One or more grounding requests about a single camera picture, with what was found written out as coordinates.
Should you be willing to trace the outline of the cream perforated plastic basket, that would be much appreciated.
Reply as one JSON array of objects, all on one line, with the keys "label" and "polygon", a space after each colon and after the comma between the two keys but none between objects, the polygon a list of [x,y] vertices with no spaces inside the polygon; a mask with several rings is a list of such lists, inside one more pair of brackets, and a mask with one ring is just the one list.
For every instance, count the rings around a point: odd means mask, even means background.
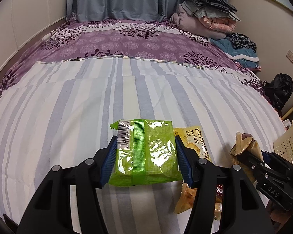
[{"label": "cream perforated plastic basket", "polygon": [[293,121],[289,129],[274,143],[274,151],[293,164]]}]

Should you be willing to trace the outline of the yellow bibizan biscuit pack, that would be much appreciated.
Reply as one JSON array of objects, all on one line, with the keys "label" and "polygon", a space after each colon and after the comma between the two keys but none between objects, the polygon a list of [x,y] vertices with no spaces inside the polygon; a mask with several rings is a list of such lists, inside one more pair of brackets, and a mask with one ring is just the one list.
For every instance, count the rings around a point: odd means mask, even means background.
[{"label": "yellow bibizan biscuit pack", "polygon": [[200,126],[174,128],[175,136],[179,136],[185,147],[196,151],[200,158],[212,161],[207,150],[206,141]]}]

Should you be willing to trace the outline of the brown bread snack pack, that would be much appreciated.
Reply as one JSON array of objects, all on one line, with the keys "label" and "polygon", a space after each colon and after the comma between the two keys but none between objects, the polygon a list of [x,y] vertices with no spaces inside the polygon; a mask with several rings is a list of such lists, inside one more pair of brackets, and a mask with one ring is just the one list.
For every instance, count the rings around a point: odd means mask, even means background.
[{"label": "brown bread snack pack", "polygon": [[263,155],[259,147],[258,142],[253,138],[251,134],[247,133],[236,133],[236,142],[232,149],[230,150],[230,157],[233,164],[239,164],[243,169],[251,168],[247,167],[245,164],[239,161],[239,155],[244,151],[249,151],[251,154],[255,155],[259,159],[263,160]]}]

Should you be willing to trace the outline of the green snack pack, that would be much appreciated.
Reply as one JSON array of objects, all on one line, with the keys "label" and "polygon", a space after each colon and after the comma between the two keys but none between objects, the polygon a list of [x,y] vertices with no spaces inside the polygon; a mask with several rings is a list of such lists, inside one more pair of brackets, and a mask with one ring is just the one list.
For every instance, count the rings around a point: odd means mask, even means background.
[{"label": "green snack pack", "polygon": [[116,161],[109,184],[119,187],[182,179],[171,121],[118,120]]}]

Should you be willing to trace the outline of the brown red label snack pack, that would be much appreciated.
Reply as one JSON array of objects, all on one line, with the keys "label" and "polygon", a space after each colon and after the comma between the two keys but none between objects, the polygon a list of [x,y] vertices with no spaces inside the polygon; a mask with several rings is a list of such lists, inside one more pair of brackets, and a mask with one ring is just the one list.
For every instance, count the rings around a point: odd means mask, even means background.
[{"label": "brown red label snack pack", "polygon": [[191,208],[194,208],[195,213],[203,215],[203,209],[207,209],[209,213],[213,208],[214,220],[220,221],[223,202],[223,185],[216,186],[216,192],[209,193],[203,189],[190,188],[187,183],[182,182],[180,198],[176,204],[174,213],[180,214]]}]

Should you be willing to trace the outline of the black backpack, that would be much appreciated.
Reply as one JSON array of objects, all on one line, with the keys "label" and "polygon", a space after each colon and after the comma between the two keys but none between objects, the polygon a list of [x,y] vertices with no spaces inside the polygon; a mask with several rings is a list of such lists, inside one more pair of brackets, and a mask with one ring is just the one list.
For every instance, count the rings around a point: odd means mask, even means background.
[{"label": "black backpack", "polygon": [[287,74],[277,74],[271,82],[264,81],[262,88],[271,105],[281,112],[293,93],[293,80]]}]

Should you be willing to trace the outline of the striped white blue sheet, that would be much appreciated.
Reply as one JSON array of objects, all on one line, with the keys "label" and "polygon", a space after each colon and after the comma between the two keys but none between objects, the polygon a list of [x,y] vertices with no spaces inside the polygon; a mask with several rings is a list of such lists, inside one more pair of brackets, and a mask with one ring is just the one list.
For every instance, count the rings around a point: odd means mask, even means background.
[{"label": "striped white blue sheet", "polygon": [[0,215],[19,222],[50,168],[93,157],[120,119],[200,126],[209,156],[220,166],[231,165],[237,132],[272,151],[285,127],[238,75],[123,57],[35,63],[0,99]]}]

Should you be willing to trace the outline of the teal blue blanket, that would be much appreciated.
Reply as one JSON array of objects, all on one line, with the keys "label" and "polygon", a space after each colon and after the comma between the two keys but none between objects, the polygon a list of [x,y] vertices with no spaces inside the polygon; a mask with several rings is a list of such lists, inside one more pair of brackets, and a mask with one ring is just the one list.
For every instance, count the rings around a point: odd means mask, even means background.
[{"label": "teal blue blanket", "polygon": [[251,71],[261,70],[261,66],[259,65],[259,58],[256,52],[252,50],[252,48],[235,49],[228,38],[219,40],[209,38],[208,41],[210,44],[223,51],[229,59],[239,63],[244,68],[247,68]]}]

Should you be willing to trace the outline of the leopard print cloth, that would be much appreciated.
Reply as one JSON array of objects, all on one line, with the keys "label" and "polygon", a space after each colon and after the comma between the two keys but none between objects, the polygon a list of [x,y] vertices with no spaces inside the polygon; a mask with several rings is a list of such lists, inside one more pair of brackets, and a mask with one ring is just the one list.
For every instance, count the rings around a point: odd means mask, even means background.
[{"label": "leopard print cloth", "polygon": [[257,45],[248,36],[241,33],[232,33],[227,36],[234,49],[252,49],[257,52]]}]

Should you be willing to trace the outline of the purple floral bedspread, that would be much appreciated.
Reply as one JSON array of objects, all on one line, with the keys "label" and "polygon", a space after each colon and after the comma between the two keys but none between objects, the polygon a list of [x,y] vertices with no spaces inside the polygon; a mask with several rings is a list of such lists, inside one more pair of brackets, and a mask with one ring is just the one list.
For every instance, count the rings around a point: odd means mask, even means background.
[{"label": "purple floral bedspread", "polygon": [[128,56],[176,61],[195,66],[226,68],[242,73],[240,80],[263,94],[260,79],[208,38],[178,29],[172,23],[106,19],[78,23],[68,21],[28,48],[0,81],[2,93],[15,85],[37,61],[60,62],[107,56]]}]

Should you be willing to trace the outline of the folded quilt stack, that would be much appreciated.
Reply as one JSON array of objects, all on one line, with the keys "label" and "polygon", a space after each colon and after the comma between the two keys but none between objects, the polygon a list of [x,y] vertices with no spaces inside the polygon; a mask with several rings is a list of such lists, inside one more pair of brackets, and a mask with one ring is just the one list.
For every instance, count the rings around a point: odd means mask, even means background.
[{"label": "folded quilt stack", "polygon": [[184,0],[170,21],[184,32],[219,40],[235,32],[241,21],[236,12],[225,0]]}]

